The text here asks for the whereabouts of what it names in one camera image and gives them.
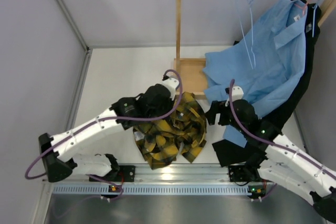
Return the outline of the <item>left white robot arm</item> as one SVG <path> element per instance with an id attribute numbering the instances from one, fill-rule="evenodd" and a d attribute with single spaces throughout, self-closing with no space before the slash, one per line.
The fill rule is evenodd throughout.
<path id="1" fill-rule="evenodd" d="M 141 118 L 156 118 L 168 113 L 174 104 L 178 81 L 168 78 L 136 97 L 120 98 L 94 119 L 66 132 L 39 136 L 40 151 L 48 181 L 59 182 L 71 174 L 90 174 L 114 181 L 119 165 L 111 154 L 83 155 L 84 147 L 101 138 L 140 124 Z"/>

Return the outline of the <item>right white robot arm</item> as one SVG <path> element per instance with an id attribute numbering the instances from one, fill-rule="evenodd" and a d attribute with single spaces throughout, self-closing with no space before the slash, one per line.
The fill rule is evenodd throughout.
<path id="1" fill-rule="evenodd" d="M 232 126 L 247 141 L 245 147 L 226 139 L 214 143 L 218 161 L 230 180 L 267 180 L 297 194 L 325 220 L 335 223 L 335 171 L 296 146 L 281 130 L 259 119 L 245 100 L 214 101 L 206 112 L 210 125 Z"/>

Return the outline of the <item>yellow black plaid shirt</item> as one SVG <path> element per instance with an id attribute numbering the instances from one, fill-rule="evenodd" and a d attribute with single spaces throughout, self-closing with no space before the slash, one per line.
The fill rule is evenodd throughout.
<path id="1" fill-rule="evenodd" d="M 169 166 L 182 155 L 194 162 L 206 145 L 205 112 L 193 93 L 184 92 L 177 109 L 167 118 L 133 128 L 134 140 L 152 170 Z"/>

